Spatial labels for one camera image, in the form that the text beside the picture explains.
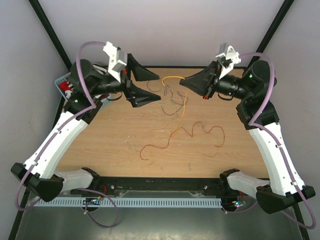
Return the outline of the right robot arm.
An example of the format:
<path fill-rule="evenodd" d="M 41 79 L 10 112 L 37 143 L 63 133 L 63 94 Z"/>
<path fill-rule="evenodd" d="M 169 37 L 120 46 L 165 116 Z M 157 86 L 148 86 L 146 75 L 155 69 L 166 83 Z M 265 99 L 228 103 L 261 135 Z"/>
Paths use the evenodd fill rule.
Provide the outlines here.
<path fill-rule="evenodd" d="M 234 190 L 243 192 L 256 199 L 266 213 L 273 214 L 314 197 L 316 192 L 305 185 L 293 166 L 274 105 L 269 101 L 260 109 L 269 85 L 277 83 L 270 77 L 270 66 L 265 60 L 254 62 L 241 77 L 223 75 L 223 65 L 213 61 L 179 83 L 205 100 L 215 93 L 240 100 L 237 115 L 257 144 L 269 179 L 248 176 L 234 168 L 220 174 L 218 188 L 225 195 Z"/>

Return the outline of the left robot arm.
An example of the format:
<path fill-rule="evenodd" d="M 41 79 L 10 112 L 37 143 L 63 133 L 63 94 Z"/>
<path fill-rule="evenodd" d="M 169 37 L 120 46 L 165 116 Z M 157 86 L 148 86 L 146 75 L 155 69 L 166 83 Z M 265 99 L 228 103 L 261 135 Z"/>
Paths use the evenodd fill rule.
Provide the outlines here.
<path fill-rule="evenodd" d="M 102 73 L 89 60 L 77 57 L 68 76 L 73 89 L 56 125 L 30 158 L 11 167 L 10 171 L 20 184 L 41 200 L 49 202 L 60 193 L 74 189 L 83 188 L 89 194 L 99 190 L 98 174 L 93 170 L 83 167 L 77 171 L 58 172 L 56 168 L 72 142 L 101 110 L 106 95 L 124 94 L 134 108 L 161 99 L 131 80 L 131 76 L 138 82 L 160 78 L 140 65 L 132 54 L 126 55 L 124 62 L 118 62 L 115 68 L 116 75 L 111 74 L 110 66 Z"/>

